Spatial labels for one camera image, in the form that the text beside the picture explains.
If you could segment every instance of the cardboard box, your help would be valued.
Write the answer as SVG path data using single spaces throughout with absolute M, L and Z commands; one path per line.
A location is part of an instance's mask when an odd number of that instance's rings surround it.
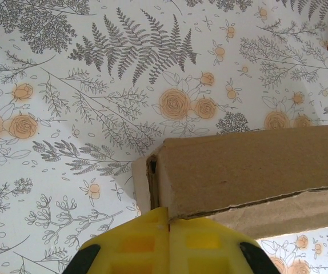
M 133 176 L 142 213 L 164 206 L 255 239 L 328 226 L 328 126 L 166 139 Z

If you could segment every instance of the wallpaper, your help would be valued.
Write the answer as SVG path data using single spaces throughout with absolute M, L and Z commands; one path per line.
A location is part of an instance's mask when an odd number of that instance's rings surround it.
M 327 41 L 328 0 L 0 0 L 0 274 L 139 216 L 165 138 L 328 124 Z M 328 273 L 328 228 L 259 242 Z

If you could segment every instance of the floral wallpaper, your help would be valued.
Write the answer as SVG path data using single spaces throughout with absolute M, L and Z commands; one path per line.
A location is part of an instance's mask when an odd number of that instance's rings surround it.
M 165 138 L 328 124 L 327 41 L 328 0 L 0 0 L 0 274 L 139 216 Z M 259 243 L 328 274 L 328 228 Z

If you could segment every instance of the brown cardboard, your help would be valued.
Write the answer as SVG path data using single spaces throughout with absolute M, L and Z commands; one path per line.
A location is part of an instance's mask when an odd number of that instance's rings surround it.
M 133 174 L 143 213 L 164 206 L 254 238 L 328 226 L 328 126 L 166 139 Z

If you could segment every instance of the yellow plastic object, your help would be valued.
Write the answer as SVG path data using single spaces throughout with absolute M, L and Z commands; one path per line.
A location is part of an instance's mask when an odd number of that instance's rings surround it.
M 168 274 L 167 222 L 167 209 L 157 208 L 85 242 L 80 250 L 101 246 L 88 274 Z
M 171 274 L 253 274 L 239 248 L 253 239 L 212 220 L 177 220 L 170 226 Z

